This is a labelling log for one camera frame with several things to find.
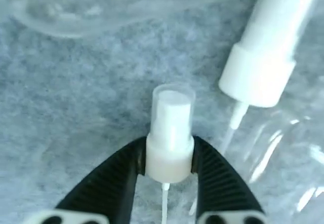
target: gray fabric surface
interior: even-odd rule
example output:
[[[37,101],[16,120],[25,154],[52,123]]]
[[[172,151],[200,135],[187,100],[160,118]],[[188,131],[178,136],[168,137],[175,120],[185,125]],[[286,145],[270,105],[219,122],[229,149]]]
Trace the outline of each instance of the gray fabric surface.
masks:
[[[217,146],[233,107],[217,81],[254,2],[227,0],[83,40],[2,24],[0,223],[55,206],[95,166],[146,135],[159,84],[188,82],[196,90],[193,132]],[[312,115],[324,112],[323,20],[320,0],[282,98]],[[266,114],[250,109],[239,134]],[[160,185],[138,183],[132,223],[159,223]],[[190,221],[195,189],[195,177],[171,186],[169,223]]]

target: white spray pump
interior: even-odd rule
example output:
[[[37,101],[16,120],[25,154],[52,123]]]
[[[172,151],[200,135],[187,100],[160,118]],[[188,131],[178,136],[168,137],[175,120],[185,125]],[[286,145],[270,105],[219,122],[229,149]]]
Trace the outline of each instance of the white spray pump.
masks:
[[[170,184],[181,182],[191,174],[194,101],[194,91],[182,85],[161,85],[153,92],[145,174],[162,183],[162,224],[167,222]]]
[[[218,149],[228,148],[249,105],[273,107],[292,74],[296,45],[314,0],[258,0],[241,41],[232,48],[219,88],[237,101]]]

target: plastic tube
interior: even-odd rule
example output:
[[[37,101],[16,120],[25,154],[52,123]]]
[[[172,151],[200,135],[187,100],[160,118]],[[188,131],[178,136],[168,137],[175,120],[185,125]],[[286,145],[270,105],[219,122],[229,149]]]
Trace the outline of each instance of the plastic tube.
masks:
[[[236,102],[225,137],[218,148],[219,153],[221,153],[222,155],[226,153],[226,150],[232,141],[234,133],[238,129],[239,125],[241,124],[241,121],[244,115],[247,113],[248,109],[249,109],[248,104],[241,101]]]
[[[169,183],[162,183],[162,224],[167,224],[168,219],[168,193],[170,189]]]

